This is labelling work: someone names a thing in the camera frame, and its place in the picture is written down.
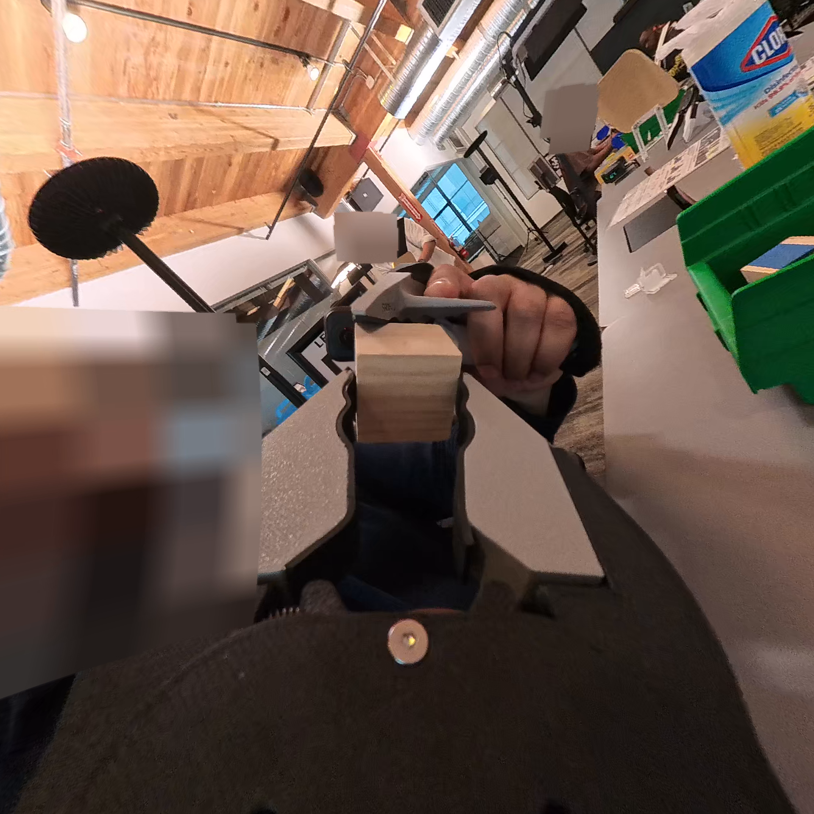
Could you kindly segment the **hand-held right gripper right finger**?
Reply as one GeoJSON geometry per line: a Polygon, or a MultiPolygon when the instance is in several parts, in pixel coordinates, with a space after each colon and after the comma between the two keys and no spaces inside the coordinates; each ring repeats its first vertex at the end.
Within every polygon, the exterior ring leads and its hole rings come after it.
{"type": "Polygon", "coordinates": [[[605,579],[551,445],[470,374],[457,406],[457,561],[530,602],[547,585],[605,579]]]}

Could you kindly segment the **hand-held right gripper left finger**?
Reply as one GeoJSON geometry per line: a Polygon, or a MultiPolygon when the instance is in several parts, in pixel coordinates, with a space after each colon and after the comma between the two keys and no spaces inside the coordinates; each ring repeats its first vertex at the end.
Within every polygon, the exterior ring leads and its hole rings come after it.
{"type": "Polygon", "coordinates": [[[276,580],[355,511],[353,372],[342,372],[262,441],[259,579],[276,580]]]}

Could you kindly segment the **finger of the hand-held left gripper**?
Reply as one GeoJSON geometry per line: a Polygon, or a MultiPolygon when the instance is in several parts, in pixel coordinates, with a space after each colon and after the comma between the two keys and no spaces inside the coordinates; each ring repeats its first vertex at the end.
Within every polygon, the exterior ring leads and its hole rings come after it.
{"type": "Polygon", "coordinates": [[[411,273],[387,273],[352,303],[352,320],[389,322],[402,319],[408,300],[422,296],[426,285],[411,273]]]}

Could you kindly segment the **blue striped wooden cube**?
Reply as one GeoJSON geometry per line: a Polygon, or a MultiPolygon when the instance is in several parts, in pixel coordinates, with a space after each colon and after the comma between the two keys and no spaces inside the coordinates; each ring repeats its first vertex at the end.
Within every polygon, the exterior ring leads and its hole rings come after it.
{"type": "Polygon", "coordinates": [[[354,329],[360,443],[431,443],[453,430],[463,354],[433,323],[354,329]]]}
{"type": "Polygon", "coordinates": [[[740,270],[747,283],[764,279],[813,253],[813,236],[793,236],[753,259],[740,270]]]}

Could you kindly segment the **green plastic bin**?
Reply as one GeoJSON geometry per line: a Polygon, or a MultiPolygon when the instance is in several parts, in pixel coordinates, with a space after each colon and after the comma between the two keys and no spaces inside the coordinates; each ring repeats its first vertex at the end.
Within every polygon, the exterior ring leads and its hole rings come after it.
{"type": "Polygon", "coordinates": [[[750,390],[787,385],[812,404],[812,253],[753,282],[743,272],[812,238],[812,129],[683,211],[677,228],[697,300],[750,390]]]}

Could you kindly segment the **blue plastic container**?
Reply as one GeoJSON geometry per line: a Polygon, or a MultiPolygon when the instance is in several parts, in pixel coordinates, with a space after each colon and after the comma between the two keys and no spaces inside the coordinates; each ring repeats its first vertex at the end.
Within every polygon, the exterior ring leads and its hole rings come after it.
{"type": "Polygon", "coordinates": [[[280,383],[271,382],[270,386],[273,391],[271,397],[272,407],[270,408],[271,420],[275,427],[283,423],[302,404],[321,390],[321,386],[309,375],[304,377],[303,382],[294,382],[293,384],[285,381],[280,383]]]}

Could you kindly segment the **large paned window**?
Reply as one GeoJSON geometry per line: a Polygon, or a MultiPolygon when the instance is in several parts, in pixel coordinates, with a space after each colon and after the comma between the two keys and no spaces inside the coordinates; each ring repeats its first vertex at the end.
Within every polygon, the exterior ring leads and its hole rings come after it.
{"type": "Polygon", "coordinates": [[[487,200],[457,161],[425,171],[411,190],[433,222],[460,247],[491,214],[487,200]]]}

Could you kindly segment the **black tripod stand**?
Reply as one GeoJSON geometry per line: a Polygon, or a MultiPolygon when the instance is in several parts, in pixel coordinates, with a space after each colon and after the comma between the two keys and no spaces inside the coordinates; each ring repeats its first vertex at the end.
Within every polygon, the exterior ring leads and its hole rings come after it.
{"type": "Polygon", "coordinates": [[[524,219],[525,225],[528,227],[529,233],[530,234],[534,233],[544,244],[544,246],[548,249],[548,253],[543,257],[543,261],[545,263],[558,262],[566,249],[566,243],[561,242],[558,245],[554,245],[546,236],[544,230],[537,225],[532,215],[524,207],[520,199],[514,194],[514,190],[506,182],[506,180],[500,174],[498,169],[494,166],[494,163],[490,160],[490,158],[484,151],[483,144],[486,142],[487,137],[488,137],[487,131],[483,131],[483,133],[479,134],[479,136],[476,137],[470,144],[470,146],[466,149],[463,158],[469,159],[473,156],[478,156],[480,158],[480,160],[483,162],[483,168],[479,172],[479,177],[483,185],[485,186],[498,185],[498,187],[508,195],[510,202],[514,204],[514,208],[521,214],[521,217],[524,219]]]}

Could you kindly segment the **clear plastic piece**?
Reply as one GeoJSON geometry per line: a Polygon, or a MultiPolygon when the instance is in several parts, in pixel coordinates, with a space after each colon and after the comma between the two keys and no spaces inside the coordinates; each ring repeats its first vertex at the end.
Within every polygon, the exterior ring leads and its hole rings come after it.
{"type": "Polygon", "coordinates": [[[629,300],[640,293],[654,295],[675,279],[677,274],[669,273],[661,262],[657,262],[640,270],[636,281],[625,289],[624,298],[629,300]]]}

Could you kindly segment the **printed paper sheet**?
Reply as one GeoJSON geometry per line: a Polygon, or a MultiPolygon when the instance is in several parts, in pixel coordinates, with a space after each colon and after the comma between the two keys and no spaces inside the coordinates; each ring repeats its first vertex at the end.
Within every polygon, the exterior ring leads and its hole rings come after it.
{"type": "Polygon", "coordinates": [[[656,199],[665,196],[669,188],[700,171],[718,155],[732,152],[727,134],[720,127],[716,127],[629,190],[622,198],[609,225],[613,227],[631,220],[656,199]]]}

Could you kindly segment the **green white box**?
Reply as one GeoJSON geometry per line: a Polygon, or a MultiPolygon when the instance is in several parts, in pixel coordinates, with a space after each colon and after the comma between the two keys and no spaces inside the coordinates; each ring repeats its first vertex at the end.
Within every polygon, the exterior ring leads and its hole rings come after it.
{"type": "Polygon", "coordinates": [[[660,137],[666,136],[668,129],[669,121],[665,110],[657,105],[634,123],[630,132],[622,134],[622,136],[636,155],[644,156],[649,145],[660,137]]]}

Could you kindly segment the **black hanging monitor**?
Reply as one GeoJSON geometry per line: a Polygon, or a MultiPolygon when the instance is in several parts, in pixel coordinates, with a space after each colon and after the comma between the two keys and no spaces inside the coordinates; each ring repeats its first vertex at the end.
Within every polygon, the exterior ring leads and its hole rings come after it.
{"type": "Polygon", "coordinates": [[[581,1],[545,2],[518,41],[516,54],[534,80],[587,13],[581,1]]]}

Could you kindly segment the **beige rounded board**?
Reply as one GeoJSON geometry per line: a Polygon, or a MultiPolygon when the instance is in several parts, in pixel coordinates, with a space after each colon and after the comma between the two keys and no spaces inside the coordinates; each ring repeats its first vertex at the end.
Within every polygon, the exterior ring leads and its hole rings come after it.
{"type": "Polygon", "coordinates": [[[628,133],[656,107],[665,108],[679,94],[676,79],[645,53],[626,50],[597,83],[597,118],[628,133]]]}

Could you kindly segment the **large dark display panel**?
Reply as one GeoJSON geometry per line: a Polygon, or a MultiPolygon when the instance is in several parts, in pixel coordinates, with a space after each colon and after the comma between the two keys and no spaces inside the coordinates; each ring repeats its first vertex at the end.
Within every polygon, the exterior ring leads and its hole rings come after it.
{"type": "Polygon", "coordinates": [[[591,50],[595,65],[606,72],[626,51],[640,49],[640,37],[656,25],[681,19],[698,1],[628,1],[616,12],[613,26],[591,50]]]}

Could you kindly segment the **white disinfecting wipes canister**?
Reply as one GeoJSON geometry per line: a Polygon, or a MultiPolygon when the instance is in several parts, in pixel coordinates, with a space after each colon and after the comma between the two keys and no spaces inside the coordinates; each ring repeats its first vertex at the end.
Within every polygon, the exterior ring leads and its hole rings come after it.
{"type": "Polygon", "coordinates": [[[703,1],[658,50],[680,52],[743,168],[813,126],[802,68],[769,2],[703,1]]]}

